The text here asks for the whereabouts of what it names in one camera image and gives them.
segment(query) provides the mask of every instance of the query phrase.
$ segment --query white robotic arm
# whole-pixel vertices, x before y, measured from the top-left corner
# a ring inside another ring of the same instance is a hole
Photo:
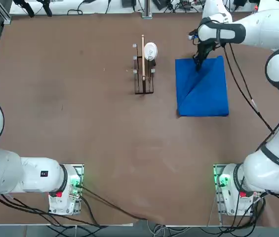
[[[199,38],[195,56],[197,70],[216,45],[238,43],[272,49],[265,65],[268,81],[279,90],[279,2],[261,0],[258,11],[236,22],[221,0],[207,0],[198,29],[190,33]],[[243,164],[228,164],[221,175],[227,214],[243,215],[251,205],[253,192],[279,193],[279,128],[273,137]],[[239,193],[238,212],[235,213]]]
[[[0,107],[0,136],[4,116]],[[80,205],[81,176],[69,164],[59,164],[49,158],[19,157],[0,149],[0,194],[49,193],[49,211],[55,214],[76,214]]]

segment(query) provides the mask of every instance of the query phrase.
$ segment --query small label sticker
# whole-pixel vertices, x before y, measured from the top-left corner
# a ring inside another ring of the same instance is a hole
[[[41,176],[41,177],[48,177],[48,170],[46,170],[46,171],[43,171],[43,170],[42,170],[42,171],[40,172],[40,176]]]

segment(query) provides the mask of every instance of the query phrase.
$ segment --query wooden stick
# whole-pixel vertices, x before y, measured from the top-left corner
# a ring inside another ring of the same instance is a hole
[[[144,48],[145,48],[145,36],[144,35],[141,35],[141,55],[142,55],[142,68],[143,68],[143,80],[146,80],[146,77],[145,77],[145,51],[144,51]]]

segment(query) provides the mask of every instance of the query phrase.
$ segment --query folded blue towel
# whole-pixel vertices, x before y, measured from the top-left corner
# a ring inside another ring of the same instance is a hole
[[[206,59],[197,72],[192,58],[175,60],[178,114],[208,117],[229,114],[224,59]]]

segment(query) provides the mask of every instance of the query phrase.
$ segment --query tabletop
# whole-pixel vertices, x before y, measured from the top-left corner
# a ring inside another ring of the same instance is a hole
[[[84,163],[84,184],[135,215],[167,225],[207,225],[213,164],[242,162],[268,130],[237,90],[227,63],[230,115],[178,118],[175,59],[196,52],[187,34],[200,18],[184,13],[155,14],[152,20],[140,14],[14,17],[0,40],[5,115],[0,148]],[[142,34],[158,47],[155,92],[145,96],[134,95],[132,74],[132,44],[140,44]],[[264,76],[271,52],[243,45],[234,51],[261,114],[274,126],[279,92]],[[218,49],[210,56],[222,54]],[[46,194],[15,196],[48,209]],[[134,222],[87,198],[99,223]],[[76,217],[90,221],[85,207]],[[45,220],[0,204],[0,224],[37,223]],[[214,211],[210,225],[218,224]],[[261,224],[279,226],[279,201],[267,199]]]

